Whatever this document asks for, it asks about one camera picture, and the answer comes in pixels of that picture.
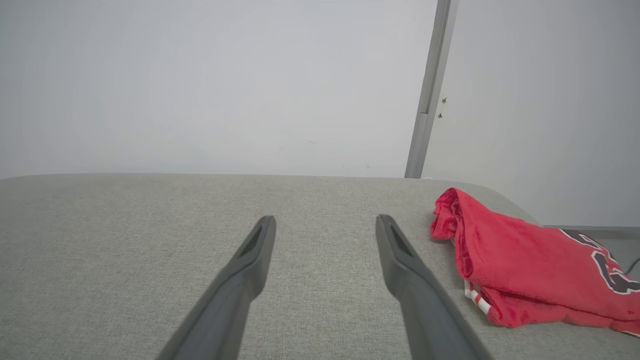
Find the gray couch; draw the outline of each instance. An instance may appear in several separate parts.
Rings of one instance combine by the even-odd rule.
[[[449,187],[534,222],[500,194],[418,179],[85,174],[0,180],[0,358],[150,359],[262,215],[278,223],[240,359],[409,359],[382,278],[392,215],[496,359],[638,359],[640,340],[566,323],[497,327],[429,238]]]

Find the gray upholstery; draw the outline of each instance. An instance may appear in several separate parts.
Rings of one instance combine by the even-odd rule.
[[[496,359],[637,359],[609,329],[490,324],[429,239],[448,187],[534,221],[489,189],[418,179],[85,174],[0,180],[0,358],[148,359],[262,215],[278,223],[241,359],[408,359],[375,216],[392,215]]]

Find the metal strip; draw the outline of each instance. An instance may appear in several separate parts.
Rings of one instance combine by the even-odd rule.
[[[413,137],[409,148],[404,177],[419,179],[427,156],[427,145],[431,136],[431,128],[435,119],[435,109],[440,97],[442,79],[449,55],[453,26],[456,21],[459,0],[438,0],[436,16],[433,22],[431,44],[427,66],[422,80],[422,90],[415,116]]]

